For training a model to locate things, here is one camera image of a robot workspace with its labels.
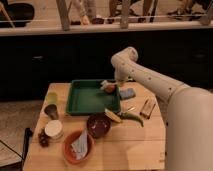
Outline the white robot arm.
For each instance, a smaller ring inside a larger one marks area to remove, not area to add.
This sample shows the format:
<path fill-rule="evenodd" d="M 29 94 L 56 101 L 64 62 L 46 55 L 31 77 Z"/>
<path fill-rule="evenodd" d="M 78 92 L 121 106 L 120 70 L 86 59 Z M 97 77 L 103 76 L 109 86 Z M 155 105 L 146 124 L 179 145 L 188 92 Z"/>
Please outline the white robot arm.
<path fill-rule="evenodd" d="M 213 171 L 213 93 L 136 63 L 127 47 L 111 57 L 115 80 L 128 77 L 153 92 L 167 107 L 165 171 Z"/>

